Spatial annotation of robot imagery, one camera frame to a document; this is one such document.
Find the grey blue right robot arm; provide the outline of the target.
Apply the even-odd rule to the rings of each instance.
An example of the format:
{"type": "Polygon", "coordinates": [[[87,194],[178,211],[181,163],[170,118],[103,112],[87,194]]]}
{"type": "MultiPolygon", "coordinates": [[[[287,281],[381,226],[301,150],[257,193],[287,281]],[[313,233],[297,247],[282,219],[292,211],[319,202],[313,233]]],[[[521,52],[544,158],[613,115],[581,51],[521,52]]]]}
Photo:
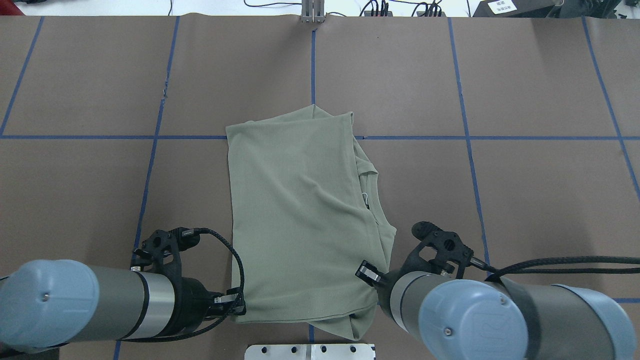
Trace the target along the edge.
{"type": "Polygon", "coordinates": [[[632,360],[638,349],[627,312],[592,289],[382,273],[366,260],[355,276],[437,360],[632,360]]]}

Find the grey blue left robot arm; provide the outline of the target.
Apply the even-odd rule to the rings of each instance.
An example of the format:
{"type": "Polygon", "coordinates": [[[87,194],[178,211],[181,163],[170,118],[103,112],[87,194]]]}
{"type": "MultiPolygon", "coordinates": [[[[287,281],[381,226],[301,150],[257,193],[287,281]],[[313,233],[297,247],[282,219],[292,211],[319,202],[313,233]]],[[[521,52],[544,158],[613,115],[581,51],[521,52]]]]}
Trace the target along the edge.
{"type": "Polygon", "coordinates": [[[32,260],[1,280],[1,343],[37,353],[75,342],[176,341],[242,316],[239,287],[208,291],[174,263],[149,271],[32,260]]]}

